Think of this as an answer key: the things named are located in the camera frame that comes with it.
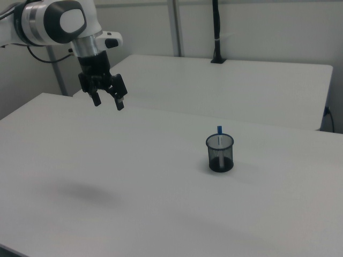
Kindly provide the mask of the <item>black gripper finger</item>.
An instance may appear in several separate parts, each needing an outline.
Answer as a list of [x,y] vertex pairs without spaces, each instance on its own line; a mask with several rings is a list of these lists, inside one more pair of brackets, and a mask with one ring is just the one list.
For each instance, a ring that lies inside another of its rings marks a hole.
[[96,81],[91,76],[85,74],[79,74],[78,78],[82,91],[89,94],[96,107],[99,106],[101,104],[101,100],[98,94],[98,89],[96,87]]
[[110,77],[109,86],[106,89],[106,92],[113,97],[117,110],[121,111],[124,108],[124,96],[128,91],[120,74],[112,75]]

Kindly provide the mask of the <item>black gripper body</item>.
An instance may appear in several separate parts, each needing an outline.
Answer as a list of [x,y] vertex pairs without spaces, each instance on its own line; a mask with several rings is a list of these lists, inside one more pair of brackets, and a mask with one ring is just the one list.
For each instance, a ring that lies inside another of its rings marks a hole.
[[85,93],[94,93],[97,89],[113,92],[111,85],[110,63],[105,51],[88,57],[78,57],[81,72],[78,78]]

